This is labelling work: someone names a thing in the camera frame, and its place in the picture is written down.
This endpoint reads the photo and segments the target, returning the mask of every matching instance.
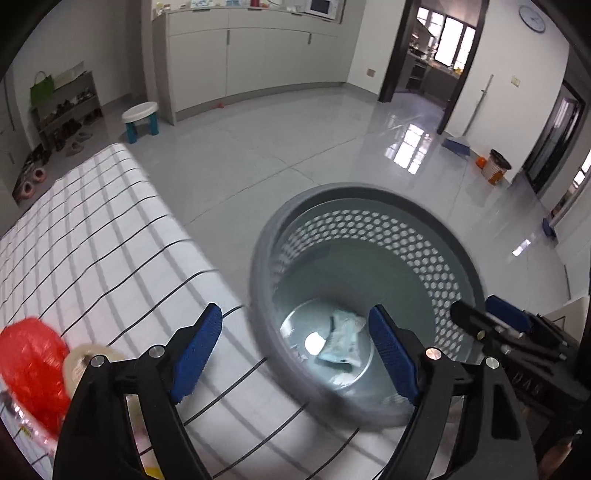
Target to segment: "white tablecloth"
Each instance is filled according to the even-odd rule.
[[[283,393],[254,344],[246,309],[121,144],[58,180],[2,238],[0,278],[3,325],[40,316],[71,348],[112,345],[129,358],[166,344],[217,303],[223,333],[195,393],[178,406],[215,478],[372,480],[402,433],[329,424]],[[1,417],[50,479],[52,459],[5,409]],[[434,470],[446,459],[438,454]]]

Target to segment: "green bag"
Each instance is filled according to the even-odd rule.
[[[42,73],[45,78],[37,82],[37,76]],[[51,75],[47,76],[45,72],[37,72],[35,75],[35,85],[31,87],[31,106],[37,106],[43,100],[48,99],[51,94],[55,91],[53,78]]]

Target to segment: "clock face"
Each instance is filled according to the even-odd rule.
[[[534,32],[544,33],[546,31],[546,22],[533,8],[527,5],[521,5],[519,7],[519,16]]]

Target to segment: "doorway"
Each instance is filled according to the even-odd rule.
[[[525,176],[534,192],[538,193],[544,187],[560,163],[579,126],[584,108],[583,99],[563,82],[548,122],[524,164]]]
[[[467,20],[436,0],[406,0],[378,101],[391,102],[395,92],[419,93],[443,108],[437,128],[443,133],[474,61],[488,5],[481,0]]]

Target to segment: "wastebasket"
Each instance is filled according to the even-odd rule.
[[[510,170],[511,164],[506,161],[505,157],[497,150],[491,150],[488,161],[482,169],[482,175],[488,180],[491,185],[496,185],[505,175],[507,170]]]
[[[319,358],[334,312],[367,318],[381,303],[423,345],[458,361],[478,355],[449,316],[459,299],[483,310],[470,256],[431,213],[372,186],[316,187],[281,207],[256,245],[250,298],[252,331],[276,381],[309,410],[356,425],[404,425],[413,408],[397,394],[366,326],[356,365]]]

